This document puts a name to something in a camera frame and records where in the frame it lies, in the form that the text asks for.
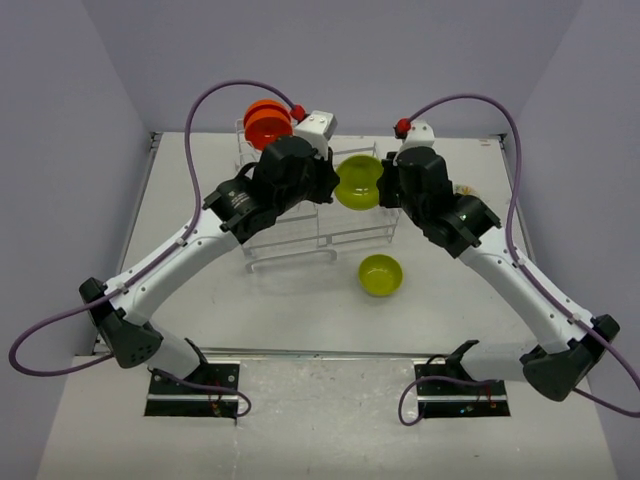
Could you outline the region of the lime green bowl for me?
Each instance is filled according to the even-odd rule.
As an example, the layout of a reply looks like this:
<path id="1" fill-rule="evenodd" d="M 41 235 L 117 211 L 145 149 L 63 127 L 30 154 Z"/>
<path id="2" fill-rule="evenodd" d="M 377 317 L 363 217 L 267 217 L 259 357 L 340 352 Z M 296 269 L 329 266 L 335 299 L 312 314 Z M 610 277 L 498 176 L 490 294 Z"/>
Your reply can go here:
<path id="1" fill-rule="evenodd" d="M 403 284 L 404 272 L 400 263 L 385 254 L 364 258 L 358 267 L 358 280 L 363 290 L 375 297 L 394 294 Z"/>
<path id="2" fill-rule="evenodd" d="M 365 211 L 379 206 L 377 182 L 383 173 L 379 159 L 371 155 L 352 155 L 336 169 L 340 179 L 334 190 L 336 199 L 346 208 Z"/>

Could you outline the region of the floral leaf pattern bowl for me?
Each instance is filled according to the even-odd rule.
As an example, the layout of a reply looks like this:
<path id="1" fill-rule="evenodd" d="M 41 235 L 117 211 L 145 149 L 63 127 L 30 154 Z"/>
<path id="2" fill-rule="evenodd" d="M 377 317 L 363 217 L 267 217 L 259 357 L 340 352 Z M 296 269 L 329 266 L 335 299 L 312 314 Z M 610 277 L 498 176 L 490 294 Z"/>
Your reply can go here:
<path id="1" fill-rule="evenodd" d="M 474 196 L 474 197 L 479 196 L 479 193 L 473 187 L 469 185 L 464 185 L 464 184 L 455 184 L 454 192 L 456 194 L 463 195 L 463 196 Z"/>

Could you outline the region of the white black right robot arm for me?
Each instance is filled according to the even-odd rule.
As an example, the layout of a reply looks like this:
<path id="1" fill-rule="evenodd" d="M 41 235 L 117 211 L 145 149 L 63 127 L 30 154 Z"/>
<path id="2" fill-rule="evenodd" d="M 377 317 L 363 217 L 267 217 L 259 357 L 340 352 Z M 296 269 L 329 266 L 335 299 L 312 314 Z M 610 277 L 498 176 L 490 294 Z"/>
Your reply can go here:
<path id="1" fill-rule="evenodd" d="M 526 256 L 514 258 L 499 218 L 479 198 L 454 192 L 446 162 L 432 148 L 390 153 L 382 167 L 380 205 L 402 208 L 430 242 L 483 278 L 535 337 L 534 346 L 465 342 L 447 361 L 448 385 L 467 393 L 484 380 L 525 381 L 549 400 L 565 400 L 604 354 L 592 335 L 612 341 L 619 324 L 570 300 Z"/>

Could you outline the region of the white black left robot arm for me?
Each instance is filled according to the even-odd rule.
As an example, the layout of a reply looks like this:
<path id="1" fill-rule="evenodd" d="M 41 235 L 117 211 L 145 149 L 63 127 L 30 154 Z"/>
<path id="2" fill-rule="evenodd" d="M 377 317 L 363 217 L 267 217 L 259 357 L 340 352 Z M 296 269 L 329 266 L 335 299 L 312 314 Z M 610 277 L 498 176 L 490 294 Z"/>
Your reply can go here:
<path id="1" fill-rule="evenodd" d="M 155 311 L 214 260 L 275 225 L 303 201 L 329 203 L 339 183 L 333 151 L 285 135 L 267 145 L 258 161 L 222 182 L 197 213 L 131 271 L 107 281 L 89 278 L 79 288 L 90 318 L 123 369 L 145 365 L 172 375 L 195 393 L 208 379 L 196 345 L 152 323 Z"/>

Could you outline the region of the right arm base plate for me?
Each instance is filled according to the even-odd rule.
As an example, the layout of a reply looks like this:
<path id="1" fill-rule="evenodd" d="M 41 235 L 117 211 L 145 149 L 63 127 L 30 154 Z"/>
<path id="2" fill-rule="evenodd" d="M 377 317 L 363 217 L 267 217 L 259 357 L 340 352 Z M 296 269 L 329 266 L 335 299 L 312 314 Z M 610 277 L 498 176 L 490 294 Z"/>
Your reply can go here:
<path id="1" fill-rule="evenodd" d="M 431 381 L 416 387 L 421 419 L 509 417 L 511 415 L 503 381 L 485 386 Z"/>

